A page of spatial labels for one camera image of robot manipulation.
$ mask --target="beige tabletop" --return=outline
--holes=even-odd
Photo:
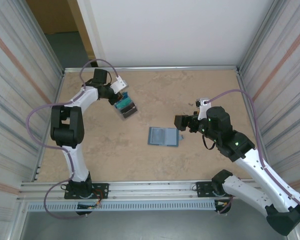
[[[170,181],[207,180],[222,169],[241,178],[250,176],[221,155],[207,150],[200,133],[180,132],[178,147],[148,145],[149,127],[174,128],[178,114],[196,111],[198,98],[238,89],[233,70],[130,71],[119,72],[129,84],[128,94],[138,112],[122,120],[106,99],[93,103],[84,113],[83,156],[93,181]],[[67,73],[60,102],[68,101],[80,89],[78,73]],[[93,72],[83,73],[87,81]],[[230,93],[212,103],[222,106],[231,117],[233,128],[255,142],[240,93]],[[46,149],[38,181],[67,179],[66,160],[59,150]]]

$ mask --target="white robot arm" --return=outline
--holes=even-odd
[[[92,180],[82,152],[85,133],[83,114],[92,103],[99,99],[108,99],[109,103],[114,105],[123,97],[120,91],[128,86],[120,76],[116,77],[114,83],[106,84],[107,73],[105,70],[95,69],[93,78],[87,81],[86,87],[82,87],[80,92],[70,100],[72,103],[57,105],[51,110],[50,135],[58,146],[68,151],[63,151],[63,154],[69,169],[69,176],[73,175],[69,181],[73,196],[87,198],[92,194]],[[69,155],[74,172],[72,172]]]
[[[300,205],[294,200],[300,202],[300,193],[265,161],[263,167],[255,145],[243,133],[233,130],[229,114],[222,107],[211,107],[207,102],[207,98],[198,99],[196,106],[200,111],[194,115],[176,115],[176,128],[184,131],[189,127],[191,133],[200,132],[204,143],[205,138],[212,140],[212,148],[216,146],[221,154],[247,171],[262,189],[251,187],[231,172],[222,170],[212,178],[213,190],[218,195],[228,194],[242,199],[261,212],[275,231],[287,236],[300,222]],[[265,169],[292,197],[278,186]]]

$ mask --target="white wall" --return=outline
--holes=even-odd
[[[78,0],[115,66],[237,65],[273,0]]]

